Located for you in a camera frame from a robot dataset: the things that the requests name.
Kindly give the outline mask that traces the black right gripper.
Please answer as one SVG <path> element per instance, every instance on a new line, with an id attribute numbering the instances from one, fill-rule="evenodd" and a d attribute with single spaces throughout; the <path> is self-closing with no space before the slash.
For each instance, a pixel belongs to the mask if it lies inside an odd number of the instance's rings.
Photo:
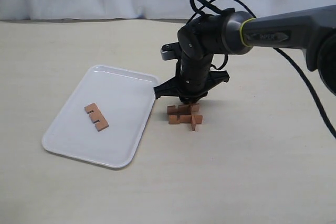
<path id="1" fill-rule="evenodd" d="M 178 97 L 183 104 L 196 104 L 207 96 L 209 90 L 228 82 L 226 70 L 210 70 L 213 56 L 208 54 L 196 60 L 183 53 L 176 63 L 175 76 L 154 87 L 155 98 Z"/>

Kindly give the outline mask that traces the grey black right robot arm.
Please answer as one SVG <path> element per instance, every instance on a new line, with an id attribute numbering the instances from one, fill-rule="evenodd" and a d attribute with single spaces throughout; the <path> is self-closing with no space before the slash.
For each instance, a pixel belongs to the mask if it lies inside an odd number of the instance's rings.
<path id="1" fill-rule="evenodd" d="M 196 103 L 229 80 L 226 71 L 211 70 L 215 55 L 244 55 L 253 47 L 301 50 L 308 70 L 318 71 L 335 92 L 335 6 L 330 5 L 261 18 L 232 8 L 202 14 L 178 30 L 177 42 L 162 47 L 164 60 L 177 61 L 175 76 L 154 94 Z"/>

